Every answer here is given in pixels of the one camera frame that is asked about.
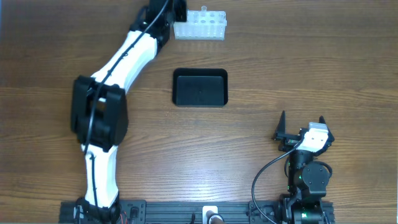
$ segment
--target white connector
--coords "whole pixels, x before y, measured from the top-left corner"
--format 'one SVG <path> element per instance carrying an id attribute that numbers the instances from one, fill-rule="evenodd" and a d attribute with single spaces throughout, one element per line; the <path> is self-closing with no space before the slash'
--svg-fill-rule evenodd
<path id="1" fill-rule="evenodd" d="M 174 23 L 174 35 L 177 40 L 224 40 L 226 28 L 224 11 L 189 11 L 186 22 Z"/>

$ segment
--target wooden table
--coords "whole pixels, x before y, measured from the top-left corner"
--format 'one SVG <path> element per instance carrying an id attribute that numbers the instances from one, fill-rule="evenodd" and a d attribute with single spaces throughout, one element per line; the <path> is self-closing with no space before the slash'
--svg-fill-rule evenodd
<path id="1" fill-rule="evenodd" d="M 0 222 L 57 222 L 86 191 L 70 131 L 73 80 L 100 69 L 148 1 L 3 0 L 0 36 Z M 282 110 L 297 133 L 323 115 L 336 141 L 319 160 L 338 223 L 395 223 L 398 150 L 397 1 L 188 1 L 224 10 L 225 41 L 171 40 L 128 94 L 118 152 L 121 198 L 243 201 L 281 155 Z M 224 68 L 224 108 L 178 108 L 178 67 Z M 283 162 L 257 198 L 286 192 Z"/>

